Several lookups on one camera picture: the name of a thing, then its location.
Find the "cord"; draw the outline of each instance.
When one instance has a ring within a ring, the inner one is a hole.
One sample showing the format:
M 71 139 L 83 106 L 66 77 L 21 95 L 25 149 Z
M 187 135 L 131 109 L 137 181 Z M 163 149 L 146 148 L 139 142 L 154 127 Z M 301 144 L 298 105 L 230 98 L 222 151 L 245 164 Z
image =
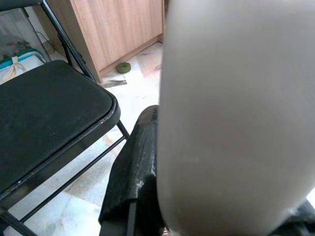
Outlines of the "cord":
M 49 53 L 49 54 L 54 53 L 55 52 L 55 47 L 53 46 L 53 44 L 41 32 L 39 32 L 39 31 L 35 31 L 35 32 L 39 33 L 50 44 L 50 46 L 52 47 L 53 51 L 51 53 Z

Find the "wooden cabinet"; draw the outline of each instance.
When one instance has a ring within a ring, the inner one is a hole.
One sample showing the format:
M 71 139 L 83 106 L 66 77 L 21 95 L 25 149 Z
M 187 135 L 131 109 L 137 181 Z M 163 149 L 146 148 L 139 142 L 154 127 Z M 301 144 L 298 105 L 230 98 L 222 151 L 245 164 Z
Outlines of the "wooden cabinet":
M 162 38 L 163 0 L 48 2 L 99 81 L 118 63 Z

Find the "floor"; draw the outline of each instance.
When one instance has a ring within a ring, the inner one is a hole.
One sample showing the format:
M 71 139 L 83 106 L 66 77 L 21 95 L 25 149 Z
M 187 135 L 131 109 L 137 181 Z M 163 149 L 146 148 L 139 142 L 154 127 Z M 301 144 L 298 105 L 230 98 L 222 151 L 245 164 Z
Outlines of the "floor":
M 62 59 L 56 54 L 52 58 Z M 140 113 L 146 107 L 158 104 L 161 58 L 162 44 L 155 43 L 128 61 L 132 68 L 129 73 L 121 75 L 111 72 L 103 78 L 105 82 L 124 79 L 127 82 L 126 85 L 107 89 L 116 96 L 122 112 L 121 121 L 130 133 Z M 113 128 L 9 212 L 18 219 L 22 218 L 119 137 L 119 130 Z M 100 230 L 97 219 L 110 169 L 124 143 L 102 158 L 25 224 L 39 236 L 97 236 Z M 20 234 L 8 227 L 4 235 Z

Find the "white object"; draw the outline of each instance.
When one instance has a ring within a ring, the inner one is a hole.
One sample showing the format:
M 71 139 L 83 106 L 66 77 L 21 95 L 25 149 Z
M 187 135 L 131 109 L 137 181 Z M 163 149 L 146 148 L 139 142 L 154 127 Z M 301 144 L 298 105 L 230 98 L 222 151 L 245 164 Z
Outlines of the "white object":
M 0 85 L 40 65 L 43 65 L 43 62 L 39 60 L 37 56 L 30 56 L 18 63 L 14 62 L 13 65 L 0 70 Z
M 315 1 L 172 0 L 157 187 L 177 236 L 264 236 L 315 185 Z

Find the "green tape roll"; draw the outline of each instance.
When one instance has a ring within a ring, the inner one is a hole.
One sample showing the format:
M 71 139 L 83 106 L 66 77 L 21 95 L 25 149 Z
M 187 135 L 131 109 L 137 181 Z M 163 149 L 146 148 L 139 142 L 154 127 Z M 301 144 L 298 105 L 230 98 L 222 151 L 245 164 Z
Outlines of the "green tape roll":
M 116 67 L 118 73 L 125 74 L 131 70 L 131 65 L 128 62 L 119 63 Z

